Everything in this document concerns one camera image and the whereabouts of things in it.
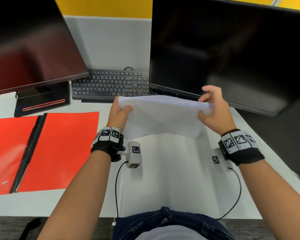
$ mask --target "keyboard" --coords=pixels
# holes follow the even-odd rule
[[[89,70],[90,77],[71,81],[74,100],[113,101],[115,96],[137,97],[155,93],[149,86],[149,72],[132,70]]]

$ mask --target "blue jeans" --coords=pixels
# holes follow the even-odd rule
[[[170,225],[190,228],[208,240],[234,240],[230,232],[216,219],[202,214],[170,210],[166,206],[157,211],[118,218],[112,240],[134,240],[143,232]]]

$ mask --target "person's left hand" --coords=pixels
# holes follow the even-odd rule
[[[107,127],[117,127],[121,130],[121,133],[123,133],[128,115],[132,110],[133,108],[130,105],[125,106],[124,109],[121,110],[119,96],[116,96],[110,109]]]

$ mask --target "cable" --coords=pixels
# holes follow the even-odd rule
[[[124,68],[124,71],[127,69],[127,68],[130,68],[132,71],[134,71],[134,69],[130,66],[127,66],[126,68]]]
[[[119,176],[119,172],[120,172],[120,169],[122,168],[122,166],[124,164],[128,163],[128,161],[125,161],[123,164],[121,164],[119,170],[118,170],[118,173],[117,173],[117,177],[115,178],[115,186],[114,186],[114,193],[115,193],[115,205],[117,207],[117,218],[119,218],[119,212],[118,212],[118,201],[117,201],[117,180],[118,180],[118,176]]]
[[[231,207],[231,209],[230,209],[226,214],[224,214],[222,217],[218,218],[217,221],[218,221],[218,220],[221,220],[221,219],[224,218],[227,214],[229,214],[230,211],[232,211],[232,209],[236,206],[236,204],[238,203],[238,201],[239,201],[239,199],[240,199],[240,196],[241,196],[241,181],[240,181],[239,175],[238,175],[237,172],[236,172],[235,170],[233,170],[232,168],[228,168],[228,169],[231,169],[231,170],[232,170],[233,172],[235,172],[235,174],[237,175],[238,180],[239,180],[239,185],[240,185],[240,193],[239,193],[239,197],[238,197],[237,201],[236,201],[235,204]]]

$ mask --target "stack of paper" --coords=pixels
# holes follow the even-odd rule
[[[133,107],[123,133],[128,140],[158,133],[196,138],[203,129],[198,112],[210,114],[212,109],[210,103],[164,95],[119,97],[119,104]]]

